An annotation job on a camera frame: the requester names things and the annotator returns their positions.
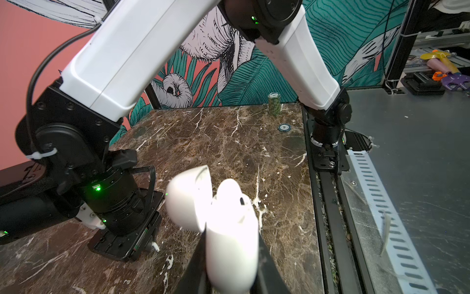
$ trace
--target pink wall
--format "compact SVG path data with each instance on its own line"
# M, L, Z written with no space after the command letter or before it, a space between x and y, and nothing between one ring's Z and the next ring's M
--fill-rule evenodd
M26 113L26 90L31 76L52 50L83 31L0 0L0 170L27 161L16 145L15 128ZM59 77L58 70L67 65L89 38L75 42L51 61L36 85L35 98Z

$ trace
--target brown marble surface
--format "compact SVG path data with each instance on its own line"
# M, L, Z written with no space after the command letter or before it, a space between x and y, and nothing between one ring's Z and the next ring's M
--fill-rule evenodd
M289 123L292 130L280 132ZM137 150L139 166L155 165L156 190L186 169L207 164L214 190L236 179L259 199L261 234L292 293L323 293L302 114L285 104L273 118L267 105L161 110L149 114L113 149ZM147 174L136 176L147 187ZM0 246L0 293L171 293L198 242L160 209L161 251L115 262L88 250L94 232L75 220Z

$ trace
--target dark gray tabletop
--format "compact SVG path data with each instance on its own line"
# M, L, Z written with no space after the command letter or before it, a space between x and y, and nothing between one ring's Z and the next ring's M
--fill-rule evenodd
M470 293L470 98L349 91L370 157L438 293Z

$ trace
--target perforated metal strip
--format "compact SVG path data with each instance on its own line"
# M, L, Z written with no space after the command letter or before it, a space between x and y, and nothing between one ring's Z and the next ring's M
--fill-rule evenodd
M384 214L392 218L387 254L398 276L403 294L437 294L436 288L416 251L395 207L382 185L369 155L348 150L360 186L379 229L384 233Z

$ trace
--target blue poker chip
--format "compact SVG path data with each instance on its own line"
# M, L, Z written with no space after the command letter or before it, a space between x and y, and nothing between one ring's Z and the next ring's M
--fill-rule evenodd
M290 124L279 125L279 127L277 129L280 130L281 132L289 132L290 131Z

